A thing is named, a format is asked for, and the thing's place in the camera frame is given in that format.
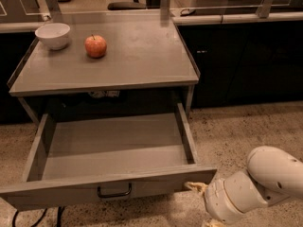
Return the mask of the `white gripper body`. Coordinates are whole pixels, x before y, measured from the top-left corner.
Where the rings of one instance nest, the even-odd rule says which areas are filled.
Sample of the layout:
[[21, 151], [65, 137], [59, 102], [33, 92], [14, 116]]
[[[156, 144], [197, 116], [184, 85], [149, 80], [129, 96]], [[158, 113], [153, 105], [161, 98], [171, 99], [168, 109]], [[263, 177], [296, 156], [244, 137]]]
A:
[[225, 224], [239, 221], [249, 211], [248, 188], [249, 182], [244, 177], [216, 180], [205, 192], [206, 211]]

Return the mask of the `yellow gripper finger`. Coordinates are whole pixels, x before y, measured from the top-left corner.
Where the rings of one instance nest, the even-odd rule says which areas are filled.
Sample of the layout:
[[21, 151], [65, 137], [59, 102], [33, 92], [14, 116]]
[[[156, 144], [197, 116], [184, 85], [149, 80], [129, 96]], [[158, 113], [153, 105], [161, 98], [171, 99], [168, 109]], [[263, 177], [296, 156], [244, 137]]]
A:
[[204, 220], [202, 227], [226, 227], [222, 222], [217, 221], [216, 219]]
[[200, 195], [203, 195], [207, 190], [208, 185], [205, 183], [185, 182], [185, 187], [189, 190], [197, 192]]

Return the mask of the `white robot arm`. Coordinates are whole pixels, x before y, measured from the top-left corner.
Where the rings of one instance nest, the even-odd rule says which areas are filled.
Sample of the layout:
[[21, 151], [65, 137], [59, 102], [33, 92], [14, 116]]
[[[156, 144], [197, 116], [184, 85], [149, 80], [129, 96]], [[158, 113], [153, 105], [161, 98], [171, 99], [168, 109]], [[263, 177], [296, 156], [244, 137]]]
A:
[[303, 199], [303, 163], [269, 146], [254, 148], [246, 168], [210, 184], [186, 182], [198, 192], [206, 212], [223, 224], [233, 224], [257, 208]]

